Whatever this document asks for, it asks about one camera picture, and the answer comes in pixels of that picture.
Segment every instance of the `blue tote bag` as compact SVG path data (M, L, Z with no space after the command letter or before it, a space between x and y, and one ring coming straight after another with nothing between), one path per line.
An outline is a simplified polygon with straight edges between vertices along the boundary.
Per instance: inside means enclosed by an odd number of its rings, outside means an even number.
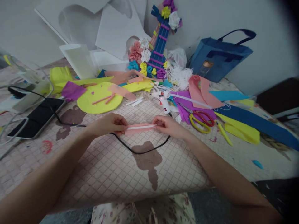
M248 37L236 44L223 42L224 37L235 31L243 31ZM249 47L241 44L255 38L255 36L256 33L251 30L239 29L231 31L218 40L211 37L204 38L197 46L189 67L193 69L193 74L197 74L205 60L212 61L214 65L205 78L212 82L219 82L253 52Z

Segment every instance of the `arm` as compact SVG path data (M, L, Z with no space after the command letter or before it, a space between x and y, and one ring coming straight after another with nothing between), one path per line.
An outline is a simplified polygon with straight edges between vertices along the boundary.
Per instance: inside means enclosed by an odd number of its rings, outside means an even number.
M108 114L82 129L0 202L0 223L39 223L90 143L109 132L122 134L126 125L122 116Z
M183 139L207 173L210 181L234 206L241 222L275 223L280 214L263 195L235 168L183 128L171 117L156 116L153 124L158 131Z

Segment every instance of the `table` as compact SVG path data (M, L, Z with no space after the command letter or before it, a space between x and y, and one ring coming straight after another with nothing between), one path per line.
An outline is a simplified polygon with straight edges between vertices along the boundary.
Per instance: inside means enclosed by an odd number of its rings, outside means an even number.
M65 65L68 65L67 61L62 59L46 66L45 71L49 74L50 67ZM0 80L1 83L15 83L20 79L16 77L16 73L11 68L5 68L0 71ZM227 80L213 86L220 90L236 89ZM0 90L0 93L0 100L5 99L7 92ZM164 114L157 99L144 96L145 101L136 107L125 106L127 100L123 100L113 112L123 115L129 124L150 123L155 115ZM261 116L265 114L259 107L255 107L254 112ZM86 125L103 114L85 114L73 101L59 112L59 116L64 122ZM4 125L11 115L5 113L0 118L0 125ZM259 145L252 145L227 133L234 144L232 147L217 131L216 126L211 128L209 134L202 134L191 125L186 123L182 125L249 181L298 176L299 153L295 150L286 152L291 159L289 161L262 142ZM54 119L37 139L25 140L15 146L10 154L0 161L0 199L20 184L29 173L38 169L41 164L52 157L79 129L79 127L62 126ZM140 145L157 146L166 138L166 135L151 130L129 137L123 136L122 140L138 150ZM7 147L10 146L2 147L0 155ZM252 160L258 160L264 169L255 166ZM211 183L207 175L182 140L171 137L164 146L155 151L133 155L113 135L109 134L95 139L88 147L70 176L53 212L112 201L130 202L162 194L199 191L209 186Z

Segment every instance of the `hand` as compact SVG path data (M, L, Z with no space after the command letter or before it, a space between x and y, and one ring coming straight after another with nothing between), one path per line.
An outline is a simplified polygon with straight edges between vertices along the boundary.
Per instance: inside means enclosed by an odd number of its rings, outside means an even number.
M175 138L185 140L189 135L192 135L191 132L176 122L172 117L157 115L153 119L152 124L157 124L157 126L154 127L156 130Z
M128 122L119 114L110 113L96 120L92 124L84 128L86 134L97 138L99 136L114 132L122 135L128 128Z

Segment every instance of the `white wall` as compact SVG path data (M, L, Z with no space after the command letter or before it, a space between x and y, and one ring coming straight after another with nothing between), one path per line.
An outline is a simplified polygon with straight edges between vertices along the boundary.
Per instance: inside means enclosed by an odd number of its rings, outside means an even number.
M157 21L150 14L152 5L161 0L148 0L145 31L152 35ZM236 29L256 32L246 42L253 53L226 77L245 94L258 94L275 84L298 75L296 42L286 12L279 11L275 0L174 0L183 27L169 36L167 46L182 46L187 56L194 52L201 38L215 39ZM241 32L224 41L237 43L245 37Z
M1 0L0 47L32 69L63 58L64 42L34 12L41 0Z

